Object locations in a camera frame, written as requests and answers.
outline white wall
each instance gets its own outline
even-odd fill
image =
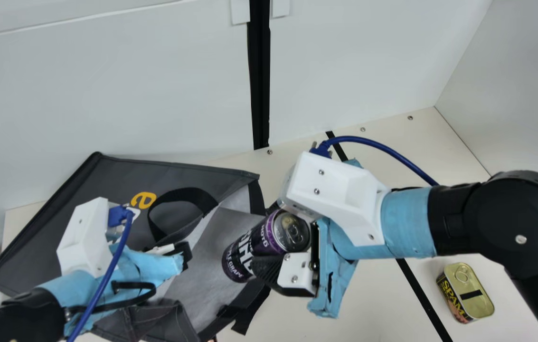
[[[184,0],[0,0],[0,32]]]
[[[495,0],[436,108],[488,172],[538,171],[538,0]]]
[[[0,33],[4,210],[46,200],[94,151],[195,162],[252,149],[245,25],[180,1]]]
[[[491,0],[292,0],[271,20],[272,144],[433,106]]]

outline black wall seam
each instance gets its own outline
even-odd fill
[[[327,131],[326,136],[328,138],[334,138],[334,132]],[[333,145],[333,147],[334,147],[334,150],[336,151],[336,154],[338,154],[341,162],[346,162],[347,160],[349,160],[347,159],[347,155],[345,154],[345,151],[343,151],[340,144],[337,143]],[[435,313],[434,307],[431,305],[429,298],[427,298],[425,291],[423,291],[423,288],[421,288],[421,284],[419,284],[414,273],[412,273],[412,270],[410,270],[410,266],[408,265],[408,262],[406,262],[406,260],[403,258],[397,258],[396,261],[400,270],[402,270],[402,273],[404,273],[404,276],[406,277],[408,284],[410,284],[412,291],[414,291],[416,298],[418,299],[419,303],[421,303],[421,306],[423,307],[425,314],[427,314],[429,321],[431,321],[431,324],[434,325],[434,329],[436,333],[438,333],[438,336],[440,336],[443,342],[453,342],[453,340],[451,339],[451,336],[449,335],[448,331],[444,327],[444,324],[440,320],[440,317],[438,317],[438,314]]]
[[[270,0],[250,0],[247,24],[247,63],[254,150],[269,146],[269,79],[271,76]]]

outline gold tin can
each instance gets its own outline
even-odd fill
[[[463,324],[495,312],[472,268],[463,262],[444,267],[436,280],[455,318]]]

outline can lid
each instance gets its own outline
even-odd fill
[[[472,318],[483,318],[495,308],[473,269],[464,262],[444,267],[444,274],[460,299],[462,309]]]
[[[302,252],[311,244],[309,225],[300,217],[283,211],[273,221],[275,241],[288,253]]]

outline black shopping bag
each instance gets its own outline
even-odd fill
[[[269,290],[230,282],[219,267],[227,245],[265,215],[258,175],[247,171],[93,153],[1,253],[0,291],[15,296],[59,277],[56,249],[70,216],[96,197],[140,210],[131,249],[187,241],[193,259],[145,306],[115,312],[93,333],[115,342],[206,341],[233,320],[232,329],[247,331]]]

